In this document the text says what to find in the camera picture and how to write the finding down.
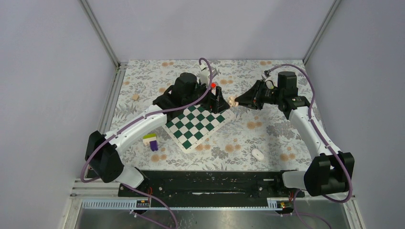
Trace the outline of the beige earbud charging case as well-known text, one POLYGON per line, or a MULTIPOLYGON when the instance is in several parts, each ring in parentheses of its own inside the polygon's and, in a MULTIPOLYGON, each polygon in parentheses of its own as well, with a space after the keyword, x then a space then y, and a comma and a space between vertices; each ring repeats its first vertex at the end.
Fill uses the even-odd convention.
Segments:
POLYGON ((233 96, 229 96, 227 102, 231 107, 237 107, 239 105, 233 96))

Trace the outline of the white earbud case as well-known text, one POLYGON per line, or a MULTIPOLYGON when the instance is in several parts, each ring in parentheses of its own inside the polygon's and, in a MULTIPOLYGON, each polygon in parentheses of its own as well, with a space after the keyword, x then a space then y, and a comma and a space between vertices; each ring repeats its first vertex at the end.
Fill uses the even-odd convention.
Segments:
POLYGON ((258 150, 258 149, 256 149, 256 148, 254 148, 254 149, 251 150, 251 155, 252 155, 257 161, 263 161, 264 158, 265 158, 264 154, 263 154, 260 150, 258 150))

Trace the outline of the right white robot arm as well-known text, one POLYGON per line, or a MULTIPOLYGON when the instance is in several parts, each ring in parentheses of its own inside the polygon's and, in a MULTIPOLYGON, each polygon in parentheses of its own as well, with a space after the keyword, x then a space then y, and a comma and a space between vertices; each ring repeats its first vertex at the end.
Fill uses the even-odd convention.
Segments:
POLYGON ((305 190, 314 197, 343 192, 352 195, 354 157, 350 152, 343 153, 320 128, 310 102, 298 95, 294 72, 279 72, 276 86, 266 79, 258 80, 235 101, 255 110, 261 110, 264 104, 276 105, 308 148, 312 158, 308 169, 283 172, 282 179, 274 183, 276 194, 285 197, 294 188, 305 190))

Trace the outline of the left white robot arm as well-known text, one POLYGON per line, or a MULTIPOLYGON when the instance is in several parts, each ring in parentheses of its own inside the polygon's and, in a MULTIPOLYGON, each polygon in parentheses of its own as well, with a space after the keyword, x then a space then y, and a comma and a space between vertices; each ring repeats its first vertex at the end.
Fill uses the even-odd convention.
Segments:
POLYGON ((96 173, 96 179, 104 183, 118 181, 130 185, 130 190, 136 196, 143 196, 148 191, 147 181, 136 168, 130 168, 122 163, 120 156, 135 141, 144 135, 167 124, 194 105, 213 112, 221 113, 229 109, 224 100, 220 86, 212 93, 212 83, 217 72, 201 71, 198 75, 181 73, 175 83, 153 100, 144 112, 117 130, 104 134, 94 131, 90 134, 84 169, 91 167, 96 173))

